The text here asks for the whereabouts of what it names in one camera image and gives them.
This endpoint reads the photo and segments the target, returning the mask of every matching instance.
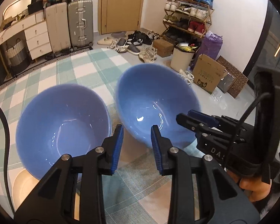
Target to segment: human hand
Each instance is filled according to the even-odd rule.
[[[238,181],[240,180],[239,176],[237,176],[236,174],[234,174],[229,170],[227,170],[227,173],[236,183],[238,183]],[[272,180],[270,181],[270,184],[264,183],[261,181],[261,176],[242,178],[239,183],[240,188],[251,191],[250,196],[248,196],[251,202],[259,201],[266,198],[266,196],[268,196],[270,192],[271,186],[272,186]]]

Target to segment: door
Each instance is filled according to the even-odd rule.
[[[270,2],[265,20],[258,44],[243,72],[252,88],[254,88],[254,76],[258,65],[280,69],[280,14]]]
[[[143,0],[102,0],[101,33],[137,30]]]

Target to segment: metal screw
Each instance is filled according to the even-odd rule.
[[[178,153],[178,148],[177,147],[171,147],[169,151],[172,152],[172,153]]]
[[[96,152],[97,153],[102,153],[105,149],[103,147],[97,147]]]
[[[63,161],[67,161],[69,158],[70,158],[70,156],[69,156],[68,154],[63,154],[63,155],[61,156],[61,159],[62,159]]]
[[[213,160],[213,157],[211,155],[204,155],[204,159],[206,161],[211,161],[211,160]]]

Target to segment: door frame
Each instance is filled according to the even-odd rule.
[[[142,17],[142,9],[143,9],[143,2],[144,0],[141,0],[141,4],[140,4],[140,11],[139,11],[139,23],[138,23],[138,30],[140,29],[140,25],[141,25],[141,17]],[[99,34],[102,34],[102,0],[98,0],[98,31]]]
[[[265,22],[263,24],[263,28],[262,28],[259,40],[257,42],[257,45],[254,49],[254,52],[253,52],[248,64],[246,65],[246,67],[243,71],[243,74],[246,77],[248,77],[249,73],[251,72],[253,66],[255,65],[255,63],[256,63],[259,55],[260,55],[260,52],[261,52],[263,46],[265,45],[265,41],[267,39],[269,30],[270,30],[270,26],[271,26],[271,23],[272,23],[272,18],[273,18],[273,5],[270,2],[270,0],[267,0],[267,14],[265,16]],[[248,85],[252,89],[254,89],[254,85],[250,80],[248,80]]]

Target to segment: purple plastic bag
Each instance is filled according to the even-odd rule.
[[[205,54],[208,57],[216,60],[216,58],[219,54],[219,51],[222,47],[222,44],[223,44],[222,36],[214,34],[211,31],[208,31],[201,43],[199,50],[196,52],[195,59],[190,66],[190,70],[193,71],[193,69],[196,65],[196,62],[198,60],[198,57],[201,54]]]

